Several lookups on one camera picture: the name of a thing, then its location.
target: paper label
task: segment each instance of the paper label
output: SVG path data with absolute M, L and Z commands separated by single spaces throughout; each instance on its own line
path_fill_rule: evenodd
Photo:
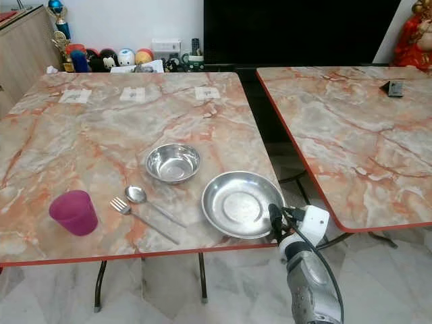
M 89 89 L 64 90 L 59 103 L 87 103 L 91 93 Z
M 221 97 L 221 95 L 219 94 L 217 88 L 212 88 L 208 86 L 196 86 L 195 97 L 197 100 L 218 99 Z
M 137 103 L 143 103 L 145 98 L 145 88 L 131 88 L 130 86 L 127 86 L 121 93 L 120 101 L 136 101 Z

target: marble floor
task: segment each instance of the marble floor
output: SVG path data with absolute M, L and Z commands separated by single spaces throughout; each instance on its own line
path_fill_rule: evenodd
M 290 147 L 268 149 L 280 177 L 302 169 Z M 310 180 L 302 183 L 312 203 L 323 206 Z M 283 185 L 283 193 L 288 204 L 304 204 L 294 185 Z M 329 238 L 340 233 L 329 224 Z M 432 228 L 384 234 L 399 247 L 356 234 L 323 251 L 341 287 L 346 323 L 432 323 Z M 97 314 L 99 263 L 4 268 L 0 324 L 294 323 L 275 248 L 208 253 L 205 265 L 209 303 L 201 304 L 194 254 L 109 261 Z

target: steel plate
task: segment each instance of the steel plate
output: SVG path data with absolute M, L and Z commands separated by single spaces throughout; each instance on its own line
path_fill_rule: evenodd
M 218 175 L 204 189 L 201 206 L 210 223 L 236 238 L 270 233 L 269 204 L 284 206 L 284 197 L 266 178 L 247 171 Z

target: white box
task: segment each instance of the white box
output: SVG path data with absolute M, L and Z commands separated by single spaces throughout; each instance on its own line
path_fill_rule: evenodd
M 151 49 L 154 52 L 180 53 L 182 41 L 179 38 L 154 38 Z

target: red table edge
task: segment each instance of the red table edge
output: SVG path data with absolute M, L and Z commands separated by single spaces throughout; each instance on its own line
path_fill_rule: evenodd
M 79 262 L 92 262 L 104 260 L 120 260 L 120 259 L 134 259 L 144 257 L 162 257 L 175 254 L 194 254 L 204 252 L 218 252 L 218 251 L 234 251 L 234 250 L 252 250 L 254 248 L 274 248 L 276 243 L 265 243 L 256 245 L 241 245 L 241 246 L 216 246 L 214 248 L 193 248 L 189 250 L 175 250 L 165 252 L 143 252 L 124 255 L 109 255 L 109 256 L 92 256 L 88 258 L 74 258 L 74 259 L 56 259 L 56 260 L 38 260 L 38 261 L 6 261 L 0 262 L 2 267 L 23 267 L 26 265 L 56 265 L 63 263 L 79 263 Z
M 310 169 L 308 163 L 306 162 L 305 157 L 302 154 L 302 151 L 297 145 L 297 142 L 295 141 L 294 137 L 291 134 L 290 129 L 287 127 L 284 118 L 282 117 L 282 114 L 280 113 L 279 109 L 277 108 L 277 105 L 275 101 L 273 100 L 272 96 L 270 95 L 269 89 L 265 86 L 264 80 L 259 75 L 258 69 L 256 69 L 255 72 L 256 76 L 258 77 L 259 82 L 261 83 L 261 86 L 263 87 L 265 94 L 267 95 L 267 98 L 270 100 L 271 105 L 273 106 L 273 109 L 275 110 L 277 116 L 279 117 L 280 122 L 282 123 L 283 127 L 285 128 L 285 131 L 287 132 L 288 136 L 290 137 L 290 140 L 296 149 L 296 152 L 298 156 L 300 157 L 300 160 L 303 163 L 304 168 L 307 170 L 309 174 L 309 178 L 312 180 L 313 184 L 315 185 L 315 188 L 317 189 L 319 196 L 324 201 L 325 206 L 327 207 L 328 211 L 330 212 L 331 218 L 334 220 L 335 224 L 339 227 L 340 230 L 346 232 L 346 233 L 361 233 L 361 232 L 376 232 L 376 231 L 385 231 L 385 230 L 402 230 L 404 228 L 410 228 L 410 227 L 422 227 L 422 226 L 431 226 L 432 221 L 425 222 L 425 223 L 409 223 L 409 224 L 402 224 L 402 225 L 389 225 L 389 226 L 382 226 L 382 227 L 368 227 L 368 228 L 349 228 L 345 227 L 336 216 L 334 210 L 331 208 L 331 205 L 327 198 L 324 195 L 324 191 L 321 189 L 317 179 L 315 178 L 312 170 Z

